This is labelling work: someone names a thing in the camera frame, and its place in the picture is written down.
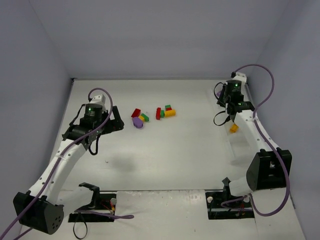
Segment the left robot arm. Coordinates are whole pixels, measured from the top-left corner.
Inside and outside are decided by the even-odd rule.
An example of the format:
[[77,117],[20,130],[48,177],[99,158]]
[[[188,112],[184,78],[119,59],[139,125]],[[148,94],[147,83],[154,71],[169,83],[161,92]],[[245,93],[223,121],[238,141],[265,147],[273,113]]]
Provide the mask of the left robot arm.
[[99,187],[81,183],[72,192],[61,195],[61,189],[77,161],[102,135],[124,128],[117,106],[111,111],[101,104],[83,104],[84,116],[78,124],[71,122],[62,135],[60,147],[39,180],[25,193],[13,199],[21,225],[45,234],[54,234],[63,218],[83,206],[95,207],[100,197]]

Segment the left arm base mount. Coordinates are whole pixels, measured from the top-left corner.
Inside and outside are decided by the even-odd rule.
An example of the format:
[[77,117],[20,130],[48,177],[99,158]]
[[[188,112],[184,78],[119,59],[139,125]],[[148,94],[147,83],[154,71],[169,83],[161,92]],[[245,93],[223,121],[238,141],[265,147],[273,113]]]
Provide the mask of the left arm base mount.
[[[115,191],[100,191],[98,186],[90,183],[83,182],[78,185],[79,187],[89,189],[93,195],[91,202],[80,208],[83,211],[93,211],[96,213],[106,213],[110,215],[115,214],[117,193]],[[85,221],[86,223],[113,223],[115,220],[113,218],[102,216],[95,213],[71,213],[68,216],[69,223],[81,223]]]

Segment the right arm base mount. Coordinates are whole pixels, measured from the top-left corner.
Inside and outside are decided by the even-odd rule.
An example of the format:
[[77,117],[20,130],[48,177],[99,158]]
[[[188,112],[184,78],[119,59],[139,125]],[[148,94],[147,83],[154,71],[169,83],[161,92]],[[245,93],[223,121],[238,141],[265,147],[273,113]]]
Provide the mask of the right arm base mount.
[[254,219],[255,214],[250,200],[232,196],[228,177],[222,180],[223,188],[206,190],[206,207],[209,220]]

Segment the purple oval lego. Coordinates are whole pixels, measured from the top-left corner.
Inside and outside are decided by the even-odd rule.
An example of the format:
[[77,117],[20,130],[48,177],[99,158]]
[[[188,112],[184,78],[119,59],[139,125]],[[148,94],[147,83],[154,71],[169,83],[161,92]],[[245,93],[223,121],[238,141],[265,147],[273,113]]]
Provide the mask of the purple oval lego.
[[137,129],[142,129],[144,127],[144,120],[138,117],[133,117],[132,118],[132,124],[135,128]]

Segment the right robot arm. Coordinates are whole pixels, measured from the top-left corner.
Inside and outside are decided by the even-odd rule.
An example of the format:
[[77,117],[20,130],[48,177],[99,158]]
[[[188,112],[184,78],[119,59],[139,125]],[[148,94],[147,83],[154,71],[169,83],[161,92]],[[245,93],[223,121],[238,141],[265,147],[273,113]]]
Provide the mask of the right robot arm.
[[226,114],[224,123],[232,122],[249,145],[250,164],[243,177],[232,180],[229,190],[240,197],[259,190],[289,188],[292,154],[281,149],[262,126],[256,108],[245,100],[242,81],[232,79],[222,85],[217,104]]

